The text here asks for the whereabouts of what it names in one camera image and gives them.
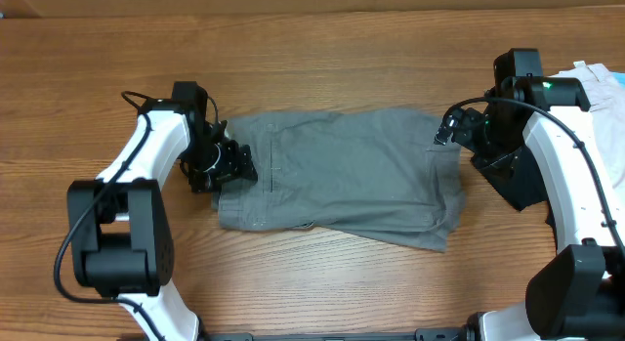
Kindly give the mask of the grey shorts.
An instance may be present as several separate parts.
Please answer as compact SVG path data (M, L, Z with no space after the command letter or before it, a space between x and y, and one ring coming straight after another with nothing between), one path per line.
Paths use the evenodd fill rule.
M443 252L460 225L460 149L438 146L437 117L413 108L274 111L232 119L257 181L214 194L219 224L264 232L327 228Z

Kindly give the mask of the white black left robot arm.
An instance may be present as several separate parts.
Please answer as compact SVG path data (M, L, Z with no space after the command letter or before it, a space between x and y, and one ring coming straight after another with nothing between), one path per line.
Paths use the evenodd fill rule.
M147 340L206 340L201 318L173 282L174 240L161 190L175 165L195 193L256 182L251 150L229 137L226 122L207 121L217 105L194 81L175 82L165 99L121 96L137 111L136 130L95 179L69 186L55 288L74 303L123 307Z

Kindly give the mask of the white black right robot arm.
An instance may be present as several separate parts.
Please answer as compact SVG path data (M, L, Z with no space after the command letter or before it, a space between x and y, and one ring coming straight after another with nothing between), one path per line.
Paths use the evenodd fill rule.
M624 336L624 209L611 186L581 82L548 77L535 49L493 64L494 84L451 106L434 141L456 143L514 208L544 201L556 256L522 302L477 313L460 340L620 340Z

